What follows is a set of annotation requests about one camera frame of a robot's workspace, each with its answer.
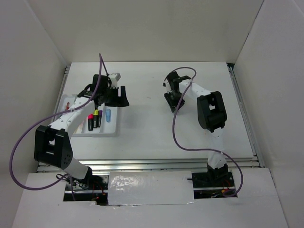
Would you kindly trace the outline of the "pink pastel highlighter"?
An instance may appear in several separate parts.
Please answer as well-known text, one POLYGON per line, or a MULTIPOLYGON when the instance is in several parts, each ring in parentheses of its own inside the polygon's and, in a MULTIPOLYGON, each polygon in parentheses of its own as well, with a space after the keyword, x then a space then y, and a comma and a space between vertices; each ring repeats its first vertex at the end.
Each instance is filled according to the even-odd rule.
POLYGON ((85 122, 86 122, 86 119, 84 119, 84 120, 81 122, 81 124, 77 127, 77 129, 75 130, 75 133, 76 133, 76 134, 82 133, 82 131, 83 131, 83 126, 84 126, 85 122))

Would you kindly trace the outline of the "yellow cap black highlighter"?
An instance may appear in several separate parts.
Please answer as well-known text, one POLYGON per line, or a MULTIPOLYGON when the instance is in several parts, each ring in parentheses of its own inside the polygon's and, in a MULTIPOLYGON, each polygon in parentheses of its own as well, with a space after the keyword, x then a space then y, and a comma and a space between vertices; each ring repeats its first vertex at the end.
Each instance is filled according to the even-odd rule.
POLYGON ((98 127, 98 123, 99 123, 99 110, 96 109, 93 112, 93 127, 97 128, 98 127))

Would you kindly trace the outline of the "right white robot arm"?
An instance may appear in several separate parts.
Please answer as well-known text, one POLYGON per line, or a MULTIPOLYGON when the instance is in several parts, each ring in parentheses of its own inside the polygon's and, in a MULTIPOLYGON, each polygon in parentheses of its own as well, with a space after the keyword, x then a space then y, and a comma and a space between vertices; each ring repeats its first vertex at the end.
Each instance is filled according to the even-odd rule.
POLYGON ((164 94, 171 112, 174 113, 172 122, 172 136, 175 144, 184 151, 198 152, 208 151, 207 161, 207 180, 212 186, 218 186, 223 182, 224 177, 228 173, 228 165, 225 155, 222 151, 212 148, 189 149, 182 147, 175 135, 175 123, 178 111, 185 104, 184 96, 188 95, 196 101, 197 104, 197 118, 200 127, 207 131, 208 136, 214 142, 221 140, 222 129, 227 120, 227 112, 223 102, 222 94, 219 91, 209 91, 193 82, 197 75, 195 69, 189 67, 194 71, 194 76, 179 76, 177 70, 171 71, 164 79, 163 87, 167 92, 164 94))

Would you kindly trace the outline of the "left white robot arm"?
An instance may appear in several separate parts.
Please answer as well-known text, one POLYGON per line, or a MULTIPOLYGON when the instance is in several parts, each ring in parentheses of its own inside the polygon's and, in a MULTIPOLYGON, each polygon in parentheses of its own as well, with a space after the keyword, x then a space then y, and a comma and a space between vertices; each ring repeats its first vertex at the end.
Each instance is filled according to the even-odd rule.
POLYGON ((78 126, 98 107, 128 107, 125 86, 118 86, 121 75, 94 75, 76 97, 70 108, 48 126, 39 126, 35 132, 34 159, 57 167, 87 190, 93 186, 96 176, 92 169, 73 157, 70 139, 78 126))

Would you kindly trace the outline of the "pink cap black highlighter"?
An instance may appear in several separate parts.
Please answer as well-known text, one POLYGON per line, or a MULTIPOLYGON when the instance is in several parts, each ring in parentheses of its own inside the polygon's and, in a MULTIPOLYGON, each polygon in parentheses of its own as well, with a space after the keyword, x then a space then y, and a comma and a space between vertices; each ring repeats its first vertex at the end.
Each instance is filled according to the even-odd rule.
POLYGON ((93 131, 93 128, 94 128, 94 115, 90 114, 88 116, 88 130, 93 131))

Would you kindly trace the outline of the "purple cap black highlighter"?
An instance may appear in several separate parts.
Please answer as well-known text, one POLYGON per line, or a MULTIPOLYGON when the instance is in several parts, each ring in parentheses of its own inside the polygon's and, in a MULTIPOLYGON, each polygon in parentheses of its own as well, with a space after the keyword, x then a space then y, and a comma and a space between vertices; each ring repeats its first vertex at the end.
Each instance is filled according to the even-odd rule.
POLYGON ((99 127, 99 128, 101 127, 102 114, 103 114, 103 111, 102 111, 102 110, 99 110, 99 111, 98 111, 98 127, 99 127))

